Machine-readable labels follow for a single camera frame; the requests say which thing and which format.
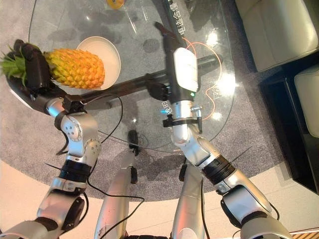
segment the white leather sofa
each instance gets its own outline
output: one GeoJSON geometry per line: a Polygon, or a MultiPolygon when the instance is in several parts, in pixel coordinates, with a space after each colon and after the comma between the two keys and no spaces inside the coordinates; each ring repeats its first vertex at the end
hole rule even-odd
{"type": "Polygon", "coordinates": [[[319,138],[319,64],[298,73],[295,85],[308,131],[319,138]]]}
{"type": "Polygon", "coordinates": [[[236,0],[258,71],[319,49],[319,0],[236,0]]]}

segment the pineapple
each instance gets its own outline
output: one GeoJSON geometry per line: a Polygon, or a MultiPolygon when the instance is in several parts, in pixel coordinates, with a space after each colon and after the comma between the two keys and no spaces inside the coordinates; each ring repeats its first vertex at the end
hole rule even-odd
{"type": "MultiPolygon", "coordinates": [[[[49,64],[53,79],[57,82],[82,89],[103,85],[105,70],[98,56],[87,51],[65,48],[44,52],[43,55],[49,64]]],[[[22,54],[5,56],[0,66],[5,75],[20,77],[25,85],[25,62],[22,54]]]]}
{"type": "Polygon", "coordinates": [[[44,53],[44,57],[53,78],[63,85],[91,89],[104,82],[103,62],[90,52],[61,48],[44,53]]]}

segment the white plate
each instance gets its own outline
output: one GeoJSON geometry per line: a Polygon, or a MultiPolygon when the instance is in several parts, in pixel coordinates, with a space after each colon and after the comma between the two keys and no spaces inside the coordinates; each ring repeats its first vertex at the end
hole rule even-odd
{"type": "Polygon", "coordinates": [[[93,90],[105,90],[116,82],[121,71],[121,59],[112,42],[100,36],[91,36],[84,39],[76,49],[91,52],[103,62],[105,70],[103,85],[93,90]]]}

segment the glass table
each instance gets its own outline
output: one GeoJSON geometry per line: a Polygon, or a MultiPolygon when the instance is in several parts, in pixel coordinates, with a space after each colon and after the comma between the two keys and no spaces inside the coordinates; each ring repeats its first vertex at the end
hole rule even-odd
{"type": "MultiPolygon", "coordinates": [[[[174,152],[177,148],[171,142],[170,130],[162,125],[167,118],[165,103],[149,96],[142,77],[151,73],[165,82],[162,36],[154,27],[155,21],[191,42],[199,42],[193,44],[199,69],[205,60],[210,60],[210,68],[200,73],[201,89],[194,104],[203,107],[203,118],[213,112],[203,121],[202,134],[213,139],[228,119],[235,89],[229,39],[219,0],[126,0],[117,10],[105,0],[36,0],[29,42],[42,51],[52,51],[76,48],[90,36],[110,40],[120,54],[121,73],[108,90],[116,92],[123,101],[123,119],[112,137],[127,141],[128,131],[135,129],[141,147],[174,152]],[[220,57],[221,66],[212,50],[220,57]],[[205,94],[207,89],[212,100],[205,94]]],[[[62,88],[70,94],[88,92],[62,88]]],[[[121,113],[117,99],[97,100],[87,110],[105,134],[113,130],[121,113]]]]}

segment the black furniture base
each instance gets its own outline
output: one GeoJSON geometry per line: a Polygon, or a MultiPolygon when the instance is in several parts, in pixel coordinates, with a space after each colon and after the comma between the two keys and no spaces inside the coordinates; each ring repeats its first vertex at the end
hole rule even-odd
{"type": "Polygon", "coordinates": [[[283,66],[260,89],[292,178],[319,194],[319,138],[309,134],[294,76],[319,61],[318,53],[283,66]]]}

